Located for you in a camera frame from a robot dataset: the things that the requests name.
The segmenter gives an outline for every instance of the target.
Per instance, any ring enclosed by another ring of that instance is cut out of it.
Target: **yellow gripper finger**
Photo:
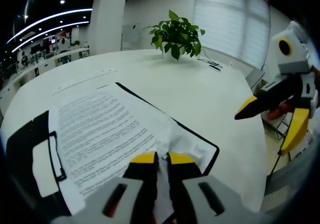
[[[285,155],[294,149],[302,140],[308,128],[309,109],[296,108],[289,126],[288,134],[279,151]]]

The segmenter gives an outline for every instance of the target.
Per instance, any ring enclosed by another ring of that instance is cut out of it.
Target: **cable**
[[[205,52],[205,50],[204,49],[201,49],[201,50],[203,50],[203,52],[204,52],[204,55],[211,61],[211,62],[214,62],[212,59],[210,59],[209,57],[208,57],[208,55],[206,54],[206,52]]]
[[[210,58],[208,57],[208,55],[206,54],[206,52],[205,52],[205,50],[204,50],[204,49],[201,49],[201,50],[203,50],[203,52],[204,52],[205,56],[206,56],[209,60],[200,59],[200,57],[198,58],[198,60],[200,60],[200,61],[204,61],[204,62],[206,62],[206,61],[210,61],[211,63],[208,63],[208,62],[207,62],[207,63],[208,63],[208,64],[211,64],[211,65],[217,65],[218,67],[223,68],[223,66],[222,66],[222,65],[220,65],[220,64],[216,63],[215,61],[213,61],[212,59],[210,59]]]
[[[271,177],[272,177],[272,174],[273,174],[273,172],[274,172],[274,170],[275,170],[275,168],[276,168],[276,166],[277,166],[277,164],[278,164],[278,161],[279,161],[280,157],[281,157],[281,156],[279,155],[278,158],[277,158],[277,160],[276,160],[276,162],[275,162],[275,164],[274,164],[274,166],[273,166],[273,169],[272,169],[270,175],[267,177],[266,182],[265,182],[266,184],[270,181],[270,179],[271,179]]]

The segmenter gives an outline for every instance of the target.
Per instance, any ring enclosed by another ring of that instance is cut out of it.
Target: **window blind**
[[[270,11],[265,0],[196,0],[195,25],[205,29],[201,44],[256,68],[266,59]]]

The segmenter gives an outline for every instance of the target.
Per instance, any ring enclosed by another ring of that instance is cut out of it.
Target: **ceiling light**
[[[28,39],[27,41],[23,42],[22,44],[20,44],[18,47],[16,47],[14,50],[12,50],[12,53],[14,53],[18,49],[20,50],[20,47],[22,47],[23,45],[29,43],[30,41],[34,40],[35,38],[38,38],[41,35],[45,35],[46,33],[49,33],[51,31],[58,30],[60,28],[64,28],[64,27],[68,27],[68,26],[72,26],[72,25],[81,25],[81,24],[88,24],[88,23],[89,23],[89,21],[77,22],[77,23],[73,23],[73,24],[62,25],[62,26],[53,28],[51,30],[44,31],[44,32],[42,32],[42,33],[40,33],[40,34],[38,34],[36,36],[33,36],[32,38]]]
[[[78,13],[78,12],[85,12],[85,11],[92,11],[92,9],[70,10],[70,11],[66,11],[66,12],[62,12],[62,13],[59,13],[59,14],[55,14],[55,15],[51,15],[51,16],[45,17],[44,19],[38,20],[37,22],[34,22],[33,24],[31,24],[31,25],[25,27],[23,30],[19,31],[16,35],[11,37],[11,39],[9,39],[7,43],[9,43],[15,37],[21,35],[23,32],[25,32],[28,29],[32,28],[33,26],[36,26],[37,24],[40,24],[40,23],[42,23],[42,22],[44,22],[46,20],[49,20],[49,19],[52,19],[52,18],[55,18],[55,17],[58,17],[58,16],[62,16],[62,15],[68,15],[68,14],[73,14],[73,13]]]

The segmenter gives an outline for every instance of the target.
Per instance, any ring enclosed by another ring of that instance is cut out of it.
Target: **white table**
[[[118,71],[52,96],[62,83],[106,68]],[[189,57],[170,63],[156,50],[114,52],[62,65],[18,90],[2,123],[4,146],[15,131],[52,104],[115,81],[216,144],[220,154],[211,174],[235,190],[247,208],[260,209],[267,175],[264,129],[260,116],[234,120],[252,92],[242,73],[229,66],[219,73]]]
[[[5,115],[7,108],[12,100],[12,98],[15,96],[18,89],[23,85],[24,83],[34,79],[36,77],[36,74],[34,73],[34,70],[38,68],[39,74],[51,70],[59,65],[62,65],[62,63],[58,63],[58,59],[67,56],[67,55],[74,55],[82,51],[89,51],[89,48],[77,48],[73,49],[55,56],[52,56],[48,59],[42,59],[39,60],[38,63],[29,65],[27,68],[23,69],[21,72],[17,73],[16,75],[12,76],[7,83],[7,85],[0,91],[0,109],[3,115]]]

